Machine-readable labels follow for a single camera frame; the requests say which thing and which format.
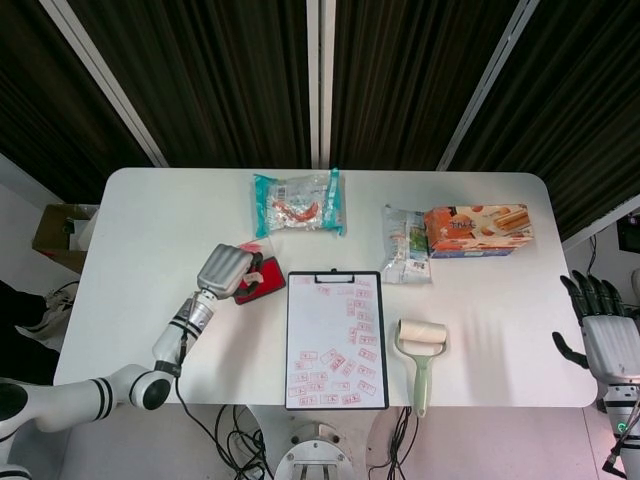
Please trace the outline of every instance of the plastic bag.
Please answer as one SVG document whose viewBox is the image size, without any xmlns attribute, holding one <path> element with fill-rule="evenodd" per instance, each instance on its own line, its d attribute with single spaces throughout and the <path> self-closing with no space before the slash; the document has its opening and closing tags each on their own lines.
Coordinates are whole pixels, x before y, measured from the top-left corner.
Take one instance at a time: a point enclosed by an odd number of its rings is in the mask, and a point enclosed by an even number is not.
<svg viewBox="0 0 640 480">
<path fill-rule="evenodd" d="M 431 281 L 424 213 L 386 206 L 383 212 L 386 259 L 383 283 Z"/>
<path fill-rule="evenodd" d="M 337 230 L 344 233 L 340 173 L 330 172 L 279 180 L 255 175 L 256 236 L 275 230 Z"/>
</svg>

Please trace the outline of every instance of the white roller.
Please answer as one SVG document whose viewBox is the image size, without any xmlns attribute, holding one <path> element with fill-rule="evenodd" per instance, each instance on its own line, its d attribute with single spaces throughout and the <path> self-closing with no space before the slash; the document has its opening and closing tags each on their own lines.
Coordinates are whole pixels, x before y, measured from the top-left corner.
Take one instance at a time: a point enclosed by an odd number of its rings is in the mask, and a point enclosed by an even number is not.
<svg viewBox="0 0 640 480">
<path fill-rule="evenodd" d="M 398 321 L 400 340 L 442 344 L 447 339 L 447 329 L 440 323 L 402 319 Z"/>
</svg>

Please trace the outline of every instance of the green handle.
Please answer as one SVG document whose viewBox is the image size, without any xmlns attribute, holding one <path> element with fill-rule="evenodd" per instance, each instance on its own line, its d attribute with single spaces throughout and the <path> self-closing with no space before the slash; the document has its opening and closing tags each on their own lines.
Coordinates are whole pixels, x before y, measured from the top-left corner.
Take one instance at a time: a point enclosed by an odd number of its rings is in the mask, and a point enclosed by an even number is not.
<svg viewBox="0 0 640 480">
<path fill-rule="evenodd" d="M 429 399 L 429 358 L 413 357 L 416 362 L 416 381 L 413 385 L 413 409 L 418 418 L 427 414 Z"/>
</svg>

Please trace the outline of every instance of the clipboard clip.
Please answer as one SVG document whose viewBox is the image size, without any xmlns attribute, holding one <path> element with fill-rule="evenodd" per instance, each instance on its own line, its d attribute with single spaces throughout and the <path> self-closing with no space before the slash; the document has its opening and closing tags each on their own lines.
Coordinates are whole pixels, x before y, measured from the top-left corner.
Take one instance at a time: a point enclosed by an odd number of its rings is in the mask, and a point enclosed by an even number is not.
<svg viewBox="0 0 640 480">
<path fill-rule="evenodd" d="M 335 268 L 331 273 L 316 273 L 313 276 L 314 283 L 355 283 L 356 276 L 352 273 L 340 274 Z"/>
</svg>

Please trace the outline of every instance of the lint roller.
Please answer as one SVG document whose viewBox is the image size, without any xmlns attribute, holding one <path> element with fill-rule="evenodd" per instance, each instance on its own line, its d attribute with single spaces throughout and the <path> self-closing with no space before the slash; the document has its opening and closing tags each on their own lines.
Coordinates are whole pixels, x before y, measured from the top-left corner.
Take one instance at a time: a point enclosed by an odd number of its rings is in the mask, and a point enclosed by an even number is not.
<svg viewBox="0 0 640 480">
<path fill-rule="evenodd" d="M 414 355 L 407 352 L 401 341 L 439 345 L 440 349 L 432 355 Z M 429 361 L 444 353 L 447 349 L 447 328 L 439 323 L 417 320 L 398 320 L 396 327 L 396 348 L 416 362 L 416 379 L 413 385 L 413 409 L 423 418 L 427 413 L 429 388 Z"/>
</svg>

